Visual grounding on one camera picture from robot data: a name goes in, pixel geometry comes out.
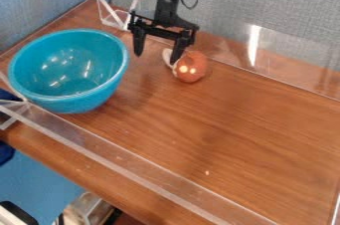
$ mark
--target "wooden tabletop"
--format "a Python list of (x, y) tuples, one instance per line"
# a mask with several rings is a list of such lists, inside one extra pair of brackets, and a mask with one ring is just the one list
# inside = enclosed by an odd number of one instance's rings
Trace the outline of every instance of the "wooden tabletop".
[[(131, 52), (130, 33), (101, 25), (89, 0), (10, 49), (1, 68), (26, 42), (70, 28), (113, 33)], [(206, 52), (202, 44), (214, 38), (199, 33), (191, 49)], [(226, 57), (241, 45), (225, 44)], [(62, 118), (277, 224), (329, 224), (338, 194), (338, 103), (214, 60), (207, 76), (183, 84), (162, 62), (165, 46), (147, 39), (106, 103)], [(0, 136), (145, 224), (210, 224), (25, 124)]]

